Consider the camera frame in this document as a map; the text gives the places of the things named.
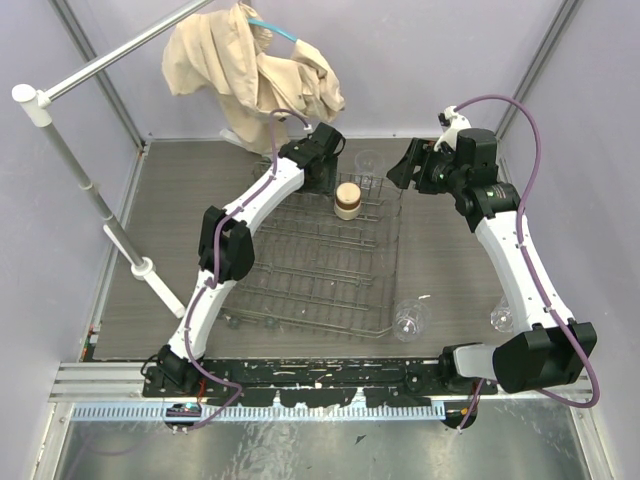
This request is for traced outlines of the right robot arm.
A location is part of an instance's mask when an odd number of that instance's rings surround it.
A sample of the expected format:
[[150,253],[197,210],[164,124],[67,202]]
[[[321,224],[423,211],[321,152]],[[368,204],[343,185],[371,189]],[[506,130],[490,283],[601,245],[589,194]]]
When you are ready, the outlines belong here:
[[541,264],[520,195],[498,178],[497,140],[486,129],[458,132],[455,146],[414,138],[386,174],[398,188],[449,194],[496,271],[513,319],[513,336],[500,346],[447,346],[438,379],[459,394],[474,378],[498,383],[508,393],[549,390],[575,383],[597,343],[589,322],[576,321]]

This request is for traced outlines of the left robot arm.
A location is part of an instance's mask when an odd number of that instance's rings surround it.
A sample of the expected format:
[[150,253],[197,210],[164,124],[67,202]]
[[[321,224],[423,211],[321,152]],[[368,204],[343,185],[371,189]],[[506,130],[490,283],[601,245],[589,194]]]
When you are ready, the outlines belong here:
[[194,394],[202,383],[209,334],[227,296],[254,265],[253,237],[262,222],[297,191],[331,194],[345,145],[338,130],[319,123],[307,136],[280,147],[266,171],[237,199],[205,211],[193,294],[178,328],[156,354],[156,370],[176,395]]

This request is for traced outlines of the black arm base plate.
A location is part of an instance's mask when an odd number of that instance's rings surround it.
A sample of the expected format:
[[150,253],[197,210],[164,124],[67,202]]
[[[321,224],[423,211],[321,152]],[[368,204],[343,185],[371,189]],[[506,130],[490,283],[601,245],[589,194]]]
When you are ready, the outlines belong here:
[[204,377],[189,366],[186,375],[173,382],[154,357],[140,369],[145,398],[195,398],[207,406],[287,408],[346,407],[356,396],[365,406],[429,406],[441,396],[467,399],[479,380],[447,377],[438,361],[429,358],[369,359],[217,359],[202,364]]

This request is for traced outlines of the beige brown travel cup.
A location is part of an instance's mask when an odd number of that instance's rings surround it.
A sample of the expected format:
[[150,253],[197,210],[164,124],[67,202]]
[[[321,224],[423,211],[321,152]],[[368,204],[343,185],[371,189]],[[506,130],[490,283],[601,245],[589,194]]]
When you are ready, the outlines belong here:
[[361,189],[352,182],[341,183],[335,192],[334,212],[342,220],[354,220],[361,209]]

